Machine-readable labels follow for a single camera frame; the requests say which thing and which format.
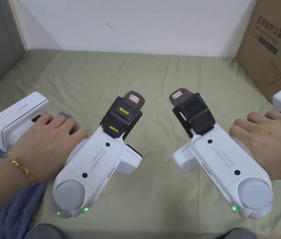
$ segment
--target finger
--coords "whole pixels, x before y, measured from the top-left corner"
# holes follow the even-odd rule
[[[45,114],[40,116],[35,122],[35,124],[47,124],[51,120],[53,120],[53,116],[49,114]]]
[[[71,135],[72,141],[73,143],[75,143],[75,145],[77,145],[82,140],[87,138],[87,136],[88,136],[87,131],[85,129],[79,129],[78,131],[76,131],[74,134]]]
[[[254,132],[258,128],[258,124],[252,123],[244,119],[236,119],[233,124],[239,126],[240,128],[248,132]]]
[[[72,119],[72,118],[68,118],[60,127],[59,129],[61,131],[66,132],[67,134],[76,127],[77,122]]]
[[[51,128],[59,128],[61,124],[66,121],[66,118],[63,115],[58,115],[55,117],[50,123],[49,126]]]
[[[256,124],[270,121],[270,119],[263,115],[260,115],[257,112],[251,112],[250,114],[248,114],[247,120]]]
[[[246,147],[249,145],[251,133],[239,127],[238,125],[232,125],[229,130],[229,135],[240,140]]]
[[[281,120],[281,113],[276,110],[269,110],[264,116],[272,120]]]

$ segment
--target mattress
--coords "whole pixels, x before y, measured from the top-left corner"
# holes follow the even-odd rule
[[[236,215],[203,171],[182,173],[172,154],[190,139],[172,113],[169,94],[199,92],[228,132],[236,118],[272,108],[235,60],[190,56],[31,50],[0,80],[0,111],[38,91],[51,114],[72,115],[89,135],[117,96],[133,90],[146,100],[125,142],[143,159],[131,175],[114,173],[88,213],[51,213],[46,190],[34,224],[52,224],[72,237],[157,238],[223,233],[234,227],[281,236],[281,181],[273,211],[260,220]]]

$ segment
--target wrist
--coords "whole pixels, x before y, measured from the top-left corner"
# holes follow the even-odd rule
[[[26,174],[8,158],[0,158],[0,177],[16,188],[21,189],[30,185]]]

